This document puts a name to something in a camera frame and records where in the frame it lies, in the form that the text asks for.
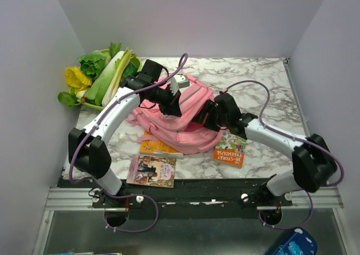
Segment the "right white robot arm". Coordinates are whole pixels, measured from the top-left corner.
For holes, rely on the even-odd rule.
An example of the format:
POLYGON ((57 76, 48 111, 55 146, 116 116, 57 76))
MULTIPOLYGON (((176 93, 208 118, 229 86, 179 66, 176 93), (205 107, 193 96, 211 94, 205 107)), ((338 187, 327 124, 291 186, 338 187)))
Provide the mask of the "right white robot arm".
POLYGON ((265 205, 272 205, 279 196, 293 191, 315 193, 337 171, 321 136, 297 138, 271 126, 265 127, 256 115, 240 112, 228 93, 207 101, 193 121, 214 131, 224 127, 233 135, 264 144, 292 160, 291 170, 272 176, 259 190, 259 200, 265 205))

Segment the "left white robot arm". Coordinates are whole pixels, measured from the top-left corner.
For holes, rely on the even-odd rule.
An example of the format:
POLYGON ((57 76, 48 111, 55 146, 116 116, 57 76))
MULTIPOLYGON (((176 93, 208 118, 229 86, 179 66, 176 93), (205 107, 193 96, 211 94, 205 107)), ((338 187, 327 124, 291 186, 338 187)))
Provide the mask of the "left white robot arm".
POLYGON ((160 79, 162 66, 146 60, 141 71, 122 80, 114 98, 82 129, 73 128, 68 135, 69 176, 76 168, 87 174, 105 192, 105 200, 112 207, 124 203, 125 194, 121 190, 122 181, 111 166, 111 156, 107 149, 112 135, 128 115, 145 100, 158 105, 165 115, 180 117, 180 89, 187 79, 178 75, 187 57, 182 56, 174 73, 160 79))

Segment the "pink school backpack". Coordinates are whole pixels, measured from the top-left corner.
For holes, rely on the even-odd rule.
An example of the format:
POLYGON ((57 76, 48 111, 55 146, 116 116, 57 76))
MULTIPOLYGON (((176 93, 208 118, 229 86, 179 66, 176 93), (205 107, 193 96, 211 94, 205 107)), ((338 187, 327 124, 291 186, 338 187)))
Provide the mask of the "pink school backpack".
POLYGON ((181 89, 179 107, 181 117, 164 115, 158 106, 149 109, 151 103, 143 102, 145 108, 135 108, 127 117, 129 123, 139 125, 157 139, 183 154, 197 154, 213 150, 221 140, 223 131, 213 131, 192 121, 205 102, 214 100, 213 90, 204 82, 188 75, 190 85, 181 89))

